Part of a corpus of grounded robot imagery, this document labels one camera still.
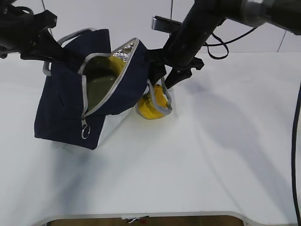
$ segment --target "white wall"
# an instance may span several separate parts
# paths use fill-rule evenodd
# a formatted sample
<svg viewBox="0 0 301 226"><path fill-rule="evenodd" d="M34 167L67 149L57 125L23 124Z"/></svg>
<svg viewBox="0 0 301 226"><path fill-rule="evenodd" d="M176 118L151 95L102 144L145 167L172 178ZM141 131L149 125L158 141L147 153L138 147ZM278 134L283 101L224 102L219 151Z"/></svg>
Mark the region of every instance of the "white wall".
<svg viewBox="0 0 301 226"><path fill-rule="evenodd" d="M44 0L58 16L56 39L74 31L108 28L112 49L137 37L147 48L161 48L168 35L151 29L155 15L169 17L170 0Z"/></svg>

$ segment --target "wire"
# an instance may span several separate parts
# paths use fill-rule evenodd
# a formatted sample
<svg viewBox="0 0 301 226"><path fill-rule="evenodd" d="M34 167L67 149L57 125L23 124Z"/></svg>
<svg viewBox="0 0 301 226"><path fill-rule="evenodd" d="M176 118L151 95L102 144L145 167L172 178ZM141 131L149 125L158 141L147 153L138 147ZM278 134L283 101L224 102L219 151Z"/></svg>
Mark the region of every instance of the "wire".
<svg viewBox="0 0 301 226"><path fill-rule="evenodd" d="M214 56L214 55L210 52L209 46L207 45L207 51L208 51L209 56L210 56L212 59L214 59L214 60L223 60L223 59L227 58L228 55L229 55L229 48L228 48L228 46L226 45L226 43L224 43L224 42L222 41L222 39L219 38L219 37L217 37L214 33L212 33L212 36L213 36L216 40L218 40L218 41L221 43L222 46L225 47L225 49L226 49L226 51L227 51L227 54L224 55L224 56L222 56L222 57L221 57L221 56Z"/></svg>
<svg viewBox="0 0 301 226"><path fill-rule="evenodd" d="M170 5L170 19L173 19L173 10L174 10L174 0L171 0L171 5Z"/></svg>
<svg viewBox="0 0 301 226"><path fill-rule="evenodd" d="M285 38L285 36L286 36L286 33L287 33L287 31L284 32L284 35L283 35L283 37L282 37L282 40L281 40L281 43L280 43L279 48L278 48L278 50L277 50L277 53L279 53L279 51L280 51L280 48L281 48L281 46L282 46L282 43L283 43L284 38Z"/></svg>
<svg viewBox="0 0 301 226"><path fill-rule="evenodd" d="M237 41L237 40L240 40L240 39L242 39L243 37L249 35L249 34L252 33L253 31L255 31L256 29L257 29L257 27L252 28L252 29L249 30L247 33L245 33L245 34L239 36L238 38L235 38L235 39L233 39L233 40L230 40L230 41L228 41L228 42L225 42L224 44L228 45L228 44L233 43L233 42L235 42L235 41ZM214 46L223 46L224 44L221 44L221 43L219 43L219 44L204 44L204 46L206 46L206 47L214 47Z"/></svg>
<svg viewBox="0 0 301 226"><path fill-rule="evenodd" d="M301 86L299 89L295 117L293 120L292 154L291 154L293 202L295 206L298 226L301 226L301 216L300 216L300 210L298 205L297 185L296 185L296 143L297 143L297 129L298 129L299 116L300 116L300 107L301 107Z"/></svg>

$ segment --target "white tabletop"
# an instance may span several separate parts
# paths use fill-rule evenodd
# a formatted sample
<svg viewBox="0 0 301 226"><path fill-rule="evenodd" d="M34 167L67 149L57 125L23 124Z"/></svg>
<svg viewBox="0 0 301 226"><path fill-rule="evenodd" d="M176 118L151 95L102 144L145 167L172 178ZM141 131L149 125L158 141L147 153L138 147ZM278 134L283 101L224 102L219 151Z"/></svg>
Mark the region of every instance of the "white tabletop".
<svg viewBox="0 0 301 226"><path fill-rule="evenodd" d="M301 54L199 55L173 113L132 111L94 151L35 139L41 63L0 61L0 225L59 218L233 215L295 223L291 131Z"/></svg>

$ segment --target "silver foil lining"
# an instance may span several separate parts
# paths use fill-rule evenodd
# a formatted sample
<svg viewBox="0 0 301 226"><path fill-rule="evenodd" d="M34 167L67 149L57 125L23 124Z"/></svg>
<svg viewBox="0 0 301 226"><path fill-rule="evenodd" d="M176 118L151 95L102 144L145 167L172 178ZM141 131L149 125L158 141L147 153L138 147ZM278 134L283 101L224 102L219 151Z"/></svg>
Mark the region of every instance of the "silver foil lining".
<svg viewBox="0 0 301 226"><path fill-rule="evenodd" d="M116 53L114 53L113 56L122 59L124 62L127 62L127 60L129 59L129 57L131 55L134 45L135 45L135 43L131 42L127 46L124 46L122 49L120 49Z"/></svg>

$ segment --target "gray zipper trim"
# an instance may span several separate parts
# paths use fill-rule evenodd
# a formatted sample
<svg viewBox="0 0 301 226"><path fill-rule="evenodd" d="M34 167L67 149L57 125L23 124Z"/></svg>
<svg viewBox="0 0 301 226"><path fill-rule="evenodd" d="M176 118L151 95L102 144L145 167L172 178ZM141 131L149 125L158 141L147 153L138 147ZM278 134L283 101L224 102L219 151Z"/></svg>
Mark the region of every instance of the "gray zipper trim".
<svg viewBox="0 0 301 226"><path fill-rule="evenodd" d="M121 75L116 79L116 81L114 82L113 86L111 87L110 91L107 93L107 95L104 97L104 99L102 99L101 102L99 102L98 105L96 105L93 109L91 109L89 112L86 113L87 111L87 108L88 108L88 98L87 98L87 80L85 79L85 84L82 84L82 87L83 87L83 96L85 95L86 96L86 100L85 98L84 99L84 107L87 105L87 108L85 110L85 112L83 112L83 117L87 117L91 114L93 114L94 112L96 112L99 108L101 108L109 99L110 97L113 95L113 93L115 92L117 86L119 85L119 83L121 82L121 80L123 79L123 76L125 75L126 71L127 71L127 68L133 58L133 55L139 45L139 39L137 38L134 38L132 40L130 40L129 42L127 42L126 44L122 45L121 47L117 48L116 50L114 50L112 53L108 54L108 53L92 53L90 55L88 55L85 59L85 61L83 62L82 66L80 67L79 69L79 74L82 74L84 69L85 69L85 66L87 65L87 63L89 62L89 60L91 60L93 57L110 57L112 56L115 52L117 52L118 50L124 48L125 46L127 46L129 43L131 42L135 42L135 45L132 49L132 52L131 52L131 55L127 61L127 64L126 66L123 68L123 71L121 73Z"/></svg>
<svg viewBox="0 0 301 226"><path fill-rule="evenodd" d="M57 43L61 46L64 42L70 40L70 39L73 39L73 38L76 38L80 35L83 35L84 33L86 32L93 32L93 31L96 31L97 29L96 28L85 28L85 29L81 29L77 32L73 32L65 37L62 37L59 41L57 41Z"/></svg>
<svg viewBox="0 0 301 226"><path fill-rule="evenodd" d="M149 86L149 89L150 89L150 96L151 96L151 101L154 105L154 108L160 112L162 115L169 115L171 112L172 112L172 107L171 107L171 97L166 89L166 86L165 86L165 83L162 83L162 87L163 87L163 93L166 95L167 97L167 108L164 108L164 107L161 107L157 104L157 101L156 101L156 96L155 96L155 90L151 84L151 81L150 80L147 80L147 84Z"/></svg>
<svg viewBox="0 0 301 226"><path fill-rule="evenodd" d="M88 110L87 78L85 75L81 76L81 85L83 91L83 104L84 104L83 114L81 116L84 117L86 111Z"/></svg>

